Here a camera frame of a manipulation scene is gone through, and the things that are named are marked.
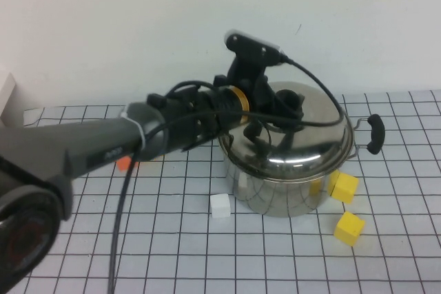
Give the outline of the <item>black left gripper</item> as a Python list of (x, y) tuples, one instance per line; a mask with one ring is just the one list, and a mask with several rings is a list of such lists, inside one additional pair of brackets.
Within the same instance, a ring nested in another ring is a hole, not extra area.
[(305, 97), (296, 94), (294, 104), (274, 101), (265, 70), (268, 65), (236, 55), (227, 73), (227, 85), (238, 97), (241, 110), (301, 120)]

